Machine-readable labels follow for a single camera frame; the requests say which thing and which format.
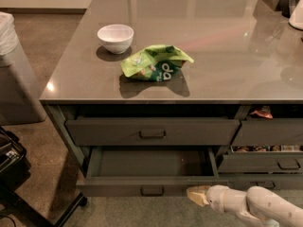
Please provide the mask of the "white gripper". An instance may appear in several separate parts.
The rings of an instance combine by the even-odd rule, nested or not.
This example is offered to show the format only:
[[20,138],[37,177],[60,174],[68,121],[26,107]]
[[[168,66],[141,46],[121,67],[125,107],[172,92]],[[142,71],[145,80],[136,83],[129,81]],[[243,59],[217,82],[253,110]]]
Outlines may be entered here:
[[187,189],[187,197],[196,204],[210,207],[221,213],[243,218],[248,213],[246,193],[224,185],[201,185]]

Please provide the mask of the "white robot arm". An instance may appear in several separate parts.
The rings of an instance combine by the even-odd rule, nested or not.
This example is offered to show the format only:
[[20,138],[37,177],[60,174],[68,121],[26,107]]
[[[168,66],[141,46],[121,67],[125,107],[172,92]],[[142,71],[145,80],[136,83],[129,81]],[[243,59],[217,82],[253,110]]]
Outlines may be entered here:
[[303,209],[264,187],[240,191],[218,184],[192,186],[187,197],[202,207],[233,215],[248,227],[303,227]]

